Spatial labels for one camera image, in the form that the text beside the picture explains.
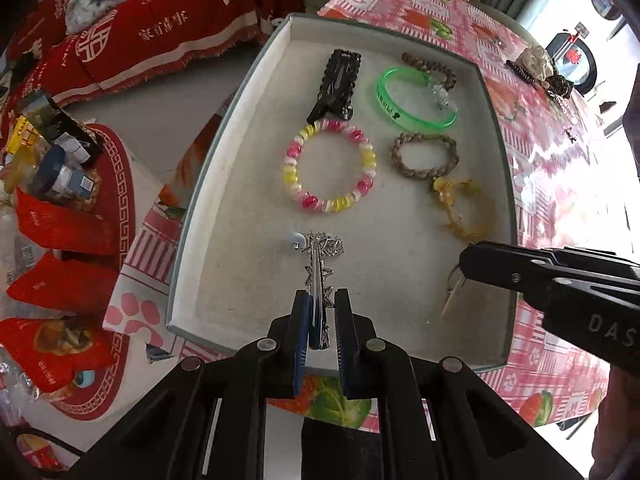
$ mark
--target green bracelet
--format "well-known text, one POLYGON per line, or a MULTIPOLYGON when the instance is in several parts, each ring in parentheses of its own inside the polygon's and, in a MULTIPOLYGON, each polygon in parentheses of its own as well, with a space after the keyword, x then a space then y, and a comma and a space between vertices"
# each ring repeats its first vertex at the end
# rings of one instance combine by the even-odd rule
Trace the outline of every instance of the green bracelet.
MULTIPOLYGON (((448 100, 445 100, 443 102, 441 108, 442 110, 450 110, 450 114, 445 120, 441 122, 425 121, 411 115, 408 112, 405 112, 396 104, 395 101, 393 101, 393 99, 386 91, 386 80, 390 77, 397 77, 405 81, 422 83, 425 86, 433 85, 433 80, 428 73, 421 72, 420 70, 416 70, 415 68, 405 67, 390 68, 386 72, 383 72, 380 76, 380 79, 378 79, 378 84, 376 85, 376 98, 380 103, 382 109, 403 130, 411 133, 420 133, 428 128, 442 129, 450 126, 453 121, 456 120, 456 117, 458 116, 458 110, 456 110, 456 107, 452 103, 449 103, 448 100)), ((439 92, 444 92, 443 98, 446 99, 446 91, 441 88, 439 92)))

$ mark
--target yellow bead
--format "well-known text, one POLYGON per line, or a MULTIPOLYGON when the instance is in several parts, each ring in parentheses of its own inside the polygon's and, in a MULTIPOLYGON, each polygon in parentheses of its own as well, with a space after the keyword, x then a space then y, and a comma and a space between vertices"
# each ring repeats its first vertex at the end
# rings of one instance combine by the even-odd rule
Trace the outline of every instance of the yellow bead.
POLYGON ((363 164, 369 164, 370 162, 376 161, 376 154, 371 150, 367 150, 362 152, 362 162, 363 164))
POLYGON ((285 173, 284 181, 287 184, 297 184, 298 183, 298 176, 295 173, 285 173))

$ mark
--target pink bead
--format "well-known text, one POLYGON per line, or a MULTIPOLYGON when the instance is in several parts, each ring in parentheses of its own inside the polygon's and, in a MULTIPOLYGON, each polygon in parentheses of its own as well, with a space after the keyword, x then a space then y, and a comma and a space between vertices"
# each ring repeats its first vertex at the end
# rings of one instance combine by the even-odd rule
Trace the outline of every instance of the pink bead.
POLYGON ((369 192, 369 186, 363 180, 358 183, 358 190, 362 196, 365 196, 369 192))
POLYGON ((339 132, 342 129, 342 123, 337 119, 329 119, 326 127, 332 132, 339 132))
POLYGON ((308 195, 308 196, 305 196, 304 200, 302 201, 302 207, 305 209, 309 209, 310 207, 315 206, 316 203, 318 203, 318 197, 313 195, 308 195))
POLYGON ((369 189, 371 189, 373 187, 373 179, 371 178, 370 175, 368 175, 366 173, 363 174, 361 181, 364 182, 365 184, 367 184, 367 187, 369 187, 369 189))
POLYGON ((349 138, 353 141, 353 142, 362 142, 361 139, 366 139, 367 137, 364 136, 364 133, 362 130, 353 130, 350 134, 349 134, 349 138))
POLYGON ((301 151, 302 148, 300 148, 300 145, 297 142, 292 142, 287 148, 287 156, 298 158, 301 151))

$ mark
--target floral tablecloth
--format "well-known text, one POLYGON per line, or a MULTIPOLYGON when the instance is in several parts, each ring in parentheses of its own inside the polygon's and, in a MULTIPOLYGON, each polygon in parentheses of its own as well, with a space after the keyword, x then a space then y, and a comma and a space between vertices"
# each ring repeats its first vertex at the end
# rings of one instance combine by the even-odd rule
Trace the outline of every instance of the floral tablecloth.
MULTIPOLYGON (((460 54, 482 71, 498 115, 516 201, 518 239, 540 248, 566 244, 627 251, 623 207, 608 193, 598 166, 604 136, 579 94, 557 102, 504 65, 526 46, 500 23, 461 0, 332 0, 320 15, 366 22, 460 54)), ((169 282, 180 235, 175 207, 188 204, 206 148, 225 105, 198 136, 172 183, 146 216, 111 298, 104 326, 138 333, 154 346, 205 360, 222 358, 164 327, 169 282)), ((609 365, 541 327, 542 314, 522 300, 507 366, 480 374, 525 420, 538 426, 594 410, 606 392, 609 365)), ((375 400, 349 401, 337 380, 307 377, 302 394, 274 401, 306 416, 378 430, 375 400)))

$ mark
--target red packaging bag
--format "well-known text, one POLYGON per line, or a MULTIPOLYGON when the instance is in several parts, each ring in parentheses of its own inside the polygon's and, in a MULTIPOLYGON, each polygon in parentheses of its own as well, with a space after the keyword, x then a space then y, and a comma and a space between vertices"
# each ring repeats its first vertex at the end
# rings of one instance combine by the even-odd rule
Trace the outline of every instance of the red packaging bag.
POLYGON ((62 312, 90 314, 109 306, 118 273, 78 260, 63 262, 47 251, 6 290, 17 301, 62 312))
POLYGON ((47 249, 77 253, 115 254, 116 229, 98 215, 74 211, 16 189, 18 229, 47 249))
POLYGON ((78 372, 114 364, 100 326, 86 317, 0 321, 0 344, 45 393, 69 384, 78 372))

